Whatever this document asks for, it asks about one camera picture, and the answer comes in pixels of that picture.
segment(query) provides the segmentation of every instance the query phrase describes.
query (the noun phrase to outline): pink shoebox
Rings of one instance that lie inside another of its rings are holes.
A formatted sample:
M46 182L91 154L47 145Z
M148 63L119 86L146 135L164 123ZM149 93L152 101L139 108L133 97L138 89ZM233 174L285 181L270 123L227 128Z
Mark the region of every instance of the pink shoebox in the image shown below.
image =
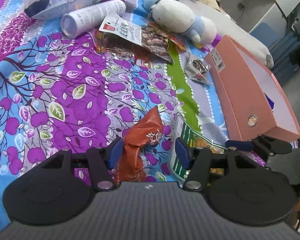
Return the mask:
M231 140L265 134L287 142L300 138L290 103L272 72L229 36L205 57Z

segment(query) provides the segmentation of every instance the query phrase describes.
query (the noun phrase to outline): orange plastic wrapper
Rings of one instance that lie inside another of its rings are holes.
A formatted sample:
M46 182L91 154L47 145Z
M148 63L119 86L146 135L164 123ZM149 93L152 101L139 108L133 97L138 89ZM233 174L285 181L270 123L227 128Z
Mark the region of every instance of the orange plastic wrapper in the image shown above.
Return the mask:
M139 156L145 145L156 146L162 138L162 121L158 107L152 108L123 138L123 153L115 172L115 183L123 181L142 182L146 180L143 162Z

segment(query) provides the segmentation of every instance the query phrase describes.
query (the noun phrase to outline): cardboard box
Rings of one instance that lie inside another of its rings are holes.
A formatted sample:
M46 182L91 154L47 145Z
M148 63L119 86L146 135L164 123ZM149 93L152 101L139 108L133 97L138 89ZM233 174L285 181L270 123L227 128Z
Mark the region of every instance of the cardboard box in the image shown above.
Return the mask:
M205 57L231 140L265 134L287 142L300 138L290 103L272 72L229 36Z

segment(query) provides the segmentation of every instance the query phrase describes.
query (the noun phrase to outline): bedsheet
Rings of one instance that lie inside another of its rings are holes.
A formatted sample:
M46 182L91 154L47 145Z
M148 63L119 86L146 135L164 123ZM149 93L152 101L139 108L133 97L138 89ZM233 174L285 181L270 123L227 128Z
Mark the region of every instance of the bedsheet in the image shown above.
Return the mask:
M143 0L123 1L123 18L144 25ZM106 147L155 105L164 129L159 145L142 154L149 182L175 181L168 162L177 111L208 140L227 140L214 85L189 80L186 54L169 50L173 65L132 65L96 52L90 33L68 40L60 19L30 19L22 0L0 0L0 230L9 223L1 202L9 183L60 149ZM85 169L75 175L90 182Z

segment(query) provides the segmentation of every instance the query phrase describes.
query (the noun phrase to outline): white stuffed animal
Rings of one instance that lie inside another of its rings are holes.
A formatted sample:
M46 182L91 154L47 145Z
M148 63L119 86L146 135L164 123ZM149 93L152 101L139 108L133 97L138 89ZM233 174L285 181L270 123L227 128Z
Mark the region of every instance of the white stuffed animal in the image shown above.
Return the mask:
M143 7L158 25L181 33L194 43L208 45L217 36L212 20L196 16L187 5L176 0L145 0Z

